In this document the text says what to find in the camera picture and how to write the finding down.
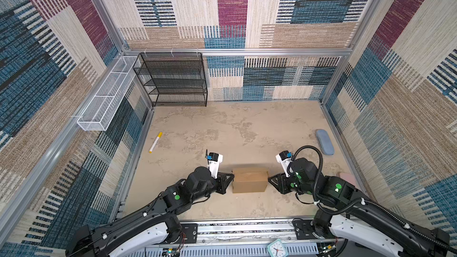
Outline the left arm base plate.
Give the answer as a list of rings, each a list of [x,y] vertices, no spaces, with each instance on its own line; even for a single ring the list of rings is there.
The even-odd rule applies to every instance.
[[[198,236],[198,223],[182,224],[182,231],[179,233],[179,238],[175,242],[176,245],[195,244]]]

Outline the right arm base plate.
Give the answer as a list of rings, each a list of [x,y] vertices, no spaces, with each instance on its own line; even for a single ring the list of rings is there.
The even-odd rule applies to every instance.
[[[325,235],[318,234],[314,231],[312,220],[303,220],[301,218],[294,218],[292,220],[292,226],[296,234],[297,240],[314,240],[314,239],[325,239]]]

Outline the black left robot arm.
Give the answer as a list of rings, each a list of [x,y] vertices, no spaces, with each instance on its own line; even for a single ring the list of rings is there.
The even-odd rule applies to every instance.
[[[206,167],[197,167],[187,178],[161,191],[141,209],[121,219],[91,229],[79,228],[65,250],[68,257],[125,257],[139,249],[160,243],[174,243],[183,235],[178,216],[197,199],[216,192],[226,193],[232,173],[216,177]]]

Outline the brown cardboard box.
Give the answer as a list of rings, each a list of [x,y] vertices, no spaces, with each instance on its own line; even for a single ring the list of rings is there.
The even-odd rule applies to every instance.
[[[235,168],[232,173],[233,193],[265,192],[268,185],[268,169],[264,167]]]

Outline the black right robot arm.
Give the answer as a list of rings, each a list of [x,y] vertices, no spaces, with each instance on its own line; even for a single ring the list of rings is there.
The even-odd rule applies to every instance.
[[[318,207],[312,221],[292,222],[299,237],[341,238],[386,257],[445,257],[457,252],[449,233],[407,221],[342,178],[322,175],[307,159],[294,159],[288,151],[276,159],[284,172],[269,177],[269,183],[283,195],[311,195]]]

